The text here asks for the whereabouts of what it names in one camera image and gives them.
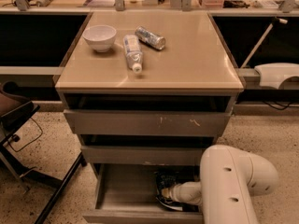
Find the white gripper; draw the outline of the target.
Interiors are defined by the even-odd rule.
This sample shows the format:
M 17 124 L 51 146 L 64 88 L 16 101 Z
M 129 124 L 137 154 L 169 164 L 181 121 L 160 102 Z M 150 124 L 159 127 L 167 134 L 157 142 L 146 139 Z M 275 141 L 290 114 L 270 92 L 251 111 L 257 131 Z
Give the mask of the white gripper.
M 170 189 L 169 188 L 162 189 L 161 193 L 165 198 L 170 197 L 172 201 L 181 203 L 182 198 L 180 195 L 180 187 L 181 187 L 180 184 L 176 184 L 172 186 Z

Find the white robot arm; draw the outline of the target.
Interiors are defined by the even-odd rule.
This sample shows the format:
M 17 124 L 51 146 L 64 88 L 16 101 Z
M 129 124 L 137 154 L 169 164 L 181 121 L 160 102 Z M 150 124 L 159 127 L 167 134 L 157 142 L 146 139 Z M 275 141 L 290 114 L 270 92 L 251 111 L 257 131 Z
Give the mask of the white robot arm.
M 197 181 L 179 184 L 173 176 L 157 181 L 160 203 L 198 205 L 205 224 L 259 224 L 251 198 L 277 185 L 278 171 L 269 160 L 225 145 L 204 151 Z

